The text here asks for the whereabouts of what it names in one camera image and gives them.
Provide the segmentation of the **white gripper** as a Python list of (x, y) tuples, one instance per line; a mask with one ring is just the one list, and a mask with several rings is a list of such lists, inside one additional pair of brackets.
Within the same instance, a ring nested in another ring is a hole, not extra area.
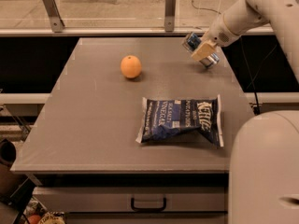
[(202, 36), (202, 43), (195, 49), (191, 57), (195, 61), (201, 61), (216, 51), (216, 46), (228, 47), (238, 40), (240, 35), (232, 33), (224, 21), (224, 15), (220, 15), (212, 22), (209, 29)]

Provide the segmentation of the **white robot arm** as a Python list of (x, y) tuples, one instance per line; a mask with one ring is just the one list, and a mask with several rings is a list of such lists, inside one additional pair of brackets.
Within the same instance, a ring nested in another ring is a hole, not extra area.
[[(192, 57), (201, 61), (267, 23), (299, 80), (299, 0), (238, 0), (212, 23)], [(298, 196), (299, 112), (250, 119), (233, 144), (228, 224), (299, 224)]]

